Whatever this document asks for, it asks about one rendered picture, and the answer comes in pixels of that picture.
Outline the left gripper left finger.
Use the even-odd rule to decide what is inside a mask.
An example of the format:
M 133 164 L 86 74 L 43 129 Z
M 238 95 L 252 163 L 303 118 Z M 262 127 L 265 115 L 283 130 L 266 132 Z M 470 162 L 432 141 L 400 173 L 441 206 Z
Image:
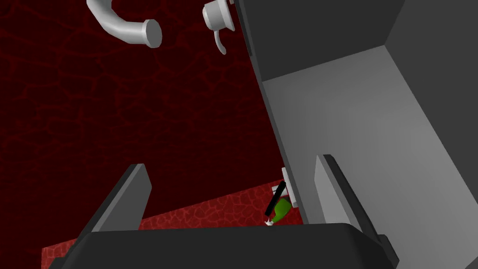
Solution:
M 130 165 L 77 239 L 92 232 L 139 229 L 151 190 L 145 165 Z

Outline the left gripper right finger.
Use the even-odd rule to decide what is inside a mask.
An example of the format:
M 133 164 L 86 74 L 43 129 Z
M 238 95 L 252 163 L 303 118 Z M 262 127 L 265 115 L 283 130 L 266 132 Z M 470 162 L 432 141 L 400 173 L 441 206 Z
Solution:
M 316 156 L 314 182 L 326 223 L 350 224 L 379 244 L 388 242 L 386 235 L 377 233 L 332 155 Z

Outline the green bottle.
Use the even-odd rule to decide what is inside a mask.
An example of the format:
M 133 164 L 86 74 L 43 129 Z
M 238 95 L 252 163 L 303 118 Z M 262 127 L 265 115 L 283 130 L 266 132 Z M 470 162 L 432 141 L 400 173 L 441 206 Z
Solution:
M 274 217 L 268 218 L 264 223 L 267 226 L 274 225 L 275 223 L 283 219 L 292 207 L 293 206 L 289 198 L 281 198 L 274 207 Z

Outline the black flat bar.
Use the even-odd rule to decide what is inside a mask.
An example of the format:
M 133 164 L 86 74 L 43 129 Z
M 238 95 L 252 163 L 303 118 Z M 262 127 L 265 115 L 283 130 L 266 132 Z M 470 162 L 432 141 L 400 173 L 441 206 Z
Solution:
M 287 185 L 286 185 L 286 182 L 285 181 L 280 181 L 280 183 L 277 185 L 275 191 L 274 191 L 274 194 L 270 200 L 270 203 L 268 204 L 265 212 L 264 212 L 264 215 L 269 217 L 276 204 L 279 202 L 280 198 L 281 197 L 284 197 L 284 196 L 287 196 L 288 195 L 288 191 L 287 191 Z

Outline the grey round door latch knob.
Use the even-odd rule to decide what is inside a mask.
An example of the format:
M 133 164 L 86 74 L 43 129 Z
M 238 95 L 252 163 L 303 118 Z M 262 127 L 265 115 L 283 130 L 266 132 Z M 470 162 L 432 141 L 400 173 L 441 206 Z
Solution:
M 229 5 L 233 4 L 233 0 L 214 0 L 203 6 L 202 14 L 207 28 L 214 33 L 214 40 L 218 50 L 225 55 L 226 49 L 223 46 L 219 32 L 223 28 L 235 31 Z

